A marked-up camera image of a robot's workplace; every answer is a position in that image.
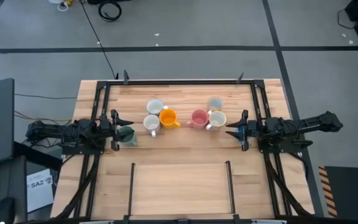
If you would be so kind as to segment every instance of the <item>wooden tabletop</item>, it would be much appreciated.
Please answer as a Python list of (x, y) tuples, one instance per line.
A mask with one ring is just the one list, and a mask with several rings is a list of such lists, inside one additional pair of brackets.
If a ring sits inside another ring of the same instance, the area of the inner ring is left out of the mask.
[[(78, 92), (73, 119), (90, 118), (95, 95), (96, 80), (82, 81)], [(268, 103), (272, 116), (290, 119), (281, 81), (265, 80)], [(99, 102), (98, 116), (101, 113), (103, 93)], [(94, 197), (92, 219), (122, 220), (128, 213), (131, 164), (222, 164), (231, 162), (232, 181), (236, 213), (240, 218), (273, 218), (272, 203), (267, 183), (264, 159), (257, 148), (255, 139), (250, 138), (250, 149), (241, 151), (241, 145), (223, 127), (214, 131), (195, 130), (186, 127), (191, 112), (206, 110), (207, 100), (220, 96), (224, 100), (222, 110), (227, 123), (241, 118), (242, 110), (249, 111), (249, 119), (256, 119), (252, 93), (248, 85), (145, 85), (113, 86), (110, 90), (108, 111), (116, 109), (121, 119), (133, 121), (139, 147), (121, 145), (119, 152), (110, 149), (107, 140), (106, 150), (99, 163), (98, 178)], [(178, 115), (182, 128), (162, 129), (152, 138), (143, 127), (147, 115), (146, 104), (158, 98)], [(304, 208), (314, 213), (308, 184), (301, 161), (280, 155), (287, 187)], [(83, 156), (78, 155), (65, 163), (60, 173), (55, 202), (51, 216), (58, 215), (70, 201), (78, 188)], [(284, 214), (281, 193), (278, 187), (280, 212)], [(85, 215), (88, 193), (83, 197), (81, 215)], [(231, 214), (182, 214), (182, 215), (133, 215), (131, 219), (218, 219), (232, 218)]]

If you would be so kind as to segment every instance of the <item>white mug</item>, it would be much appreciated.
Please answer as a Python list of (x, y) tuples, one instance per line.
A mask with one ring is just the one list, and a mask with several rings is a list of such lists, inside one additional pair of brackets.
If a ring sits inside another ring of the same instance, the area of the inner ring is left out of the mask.
[(205, 127), (207, 130), (220, 128), (226, 123), (226, 115), (220, 111), (213, 111), (209, 116), (209, 124)]
[(159, 115), (162, 110), (168, 109), (168, 107), (164, 106), (161, 100), (154, 99), (147, 103), (146, 109), (149, 114)]
[(143, 119), (143, 126), (148, 133), (153, 137), (156, 137), (157, 133), (160, 131), (160, 118), (154, 114), (147, 115)]
[(214, 96), (208, 100), (208, 114), (211, 115), (213, 111), (220, 111), (223, 109), (223, 100), (220, 97)]

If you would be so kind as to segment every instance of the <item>white paper sign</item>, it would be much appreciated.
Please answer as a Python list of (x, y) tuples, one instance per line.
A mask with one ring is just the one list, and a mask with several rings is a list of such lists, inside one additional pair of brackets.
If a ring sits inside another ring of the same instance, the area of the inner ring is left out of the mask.
[(27, 212), (53, 203), (52, 184), (49, 169), (27, 176)]

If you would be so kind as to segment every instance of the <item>mug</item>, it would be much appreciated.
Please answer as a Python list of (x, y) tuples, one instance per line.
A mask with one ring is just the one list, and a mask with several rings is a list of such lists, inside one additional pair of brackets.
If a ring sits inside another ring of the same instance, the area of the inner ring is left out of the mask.
[(209, 116), (209, 124), (205, 127), (205, 129), (210, 130), (214, 128), (219, 128), (224, 126), (226, 123), (226, 115), (220, 111), (213, 111)]
[(156, 137), (157, 133), (160, 131), (160, 119), (154, 114), (147, 115), (143, 119), (143, 126), (148, 133), (153, 137)]
[[(130, 131), (133, 131), (133, 129), (129, 126), (124, 126), (119, 129), (119, 132), (122, 134), (125, 134), (126, 132), (130, 132)], [(126, 146), (137, 146), (136, 134), (132, 133), (126, 136), (123, 140), (121, 140), (121, 142)]]
[(208, 114), (211, 115), (213, 111), (219, 111), (223, 109), (223, 100), (218, 96), (211, 97), (208, 100)]
[(150, 100), (147, 103), (146, 109), (147, 112), (149, 112), (149, 114), (154, 114), (158, 116), (162, 110), (168, 109), (168, 107), (164, 106), (161, 100), (154, 99), (154, 100)]
[(188, 121), (187, 125), (196, 129), (204, 129), (207, 123), (208, 113), (205, 110), (195, 110), (191, 114), (191, 121)]
[(180, 123), (177, 121), (177, 114), (173, 109), (162, 110), (160, 113), (160, 121), (165, 129), (180, 127)]

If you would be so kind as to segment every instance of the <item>yellow and black hazard stripe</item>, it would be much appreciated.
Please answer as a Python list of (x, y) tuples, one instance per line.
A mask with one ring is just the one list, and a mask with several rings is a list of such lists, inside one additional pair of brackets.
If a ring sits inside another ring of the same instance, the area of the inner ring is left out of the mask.
[(336, 218), (337, 212), (335, 209), (334, 196), (333, 191), (331, 190), (331, 186), (329, 184), (327, 171), (323, 166), (320, 166), (318, 167), (318, 172), (320, 174), (321, 185), (323, 186), (324, 197), (326, 199), (326, 204), (328, 208), (328, 215), (330, 218)]

